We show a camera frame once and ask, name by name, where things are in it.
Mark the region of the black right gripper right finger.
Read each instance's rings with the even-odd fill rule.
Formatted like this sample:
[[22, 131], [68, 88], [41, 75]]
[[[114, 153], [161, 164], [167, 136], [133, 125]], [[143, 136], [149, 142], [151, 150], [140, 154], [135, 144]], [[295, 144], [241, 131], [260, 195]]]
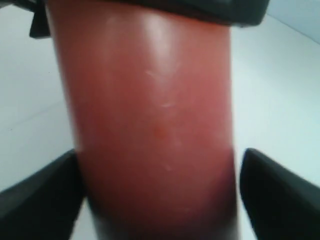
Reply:
[[239, 191], [258, 240], [318, 240], [320, 189], [265, 154], [248, 148]]

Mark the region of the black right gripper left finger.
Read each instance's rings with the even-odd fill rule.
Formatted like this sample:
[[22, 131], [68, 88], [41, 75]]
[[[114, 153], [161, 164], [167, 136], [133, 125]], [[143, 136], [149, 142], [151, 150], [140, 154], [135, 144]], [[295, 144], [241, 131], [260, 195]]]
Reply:
[[70, 150], [0, 193], [2, 240], [69, 240], [85, 198]]

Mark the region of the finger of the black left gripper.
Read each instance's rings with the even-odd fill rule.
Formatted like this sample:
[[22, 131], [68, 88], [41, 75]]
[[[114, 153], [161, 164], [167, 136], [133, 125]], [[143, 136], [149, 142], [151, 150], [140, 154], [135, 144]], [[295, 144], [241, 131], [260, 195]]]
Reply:
[[45, 0], [15, 0], [14, 5], [33, 13], [29, 36], [33, 39], [50, 38]]
[[222, 25], [258, 26], [268, 0], [141, 0], [140, 4], [178, 15]]

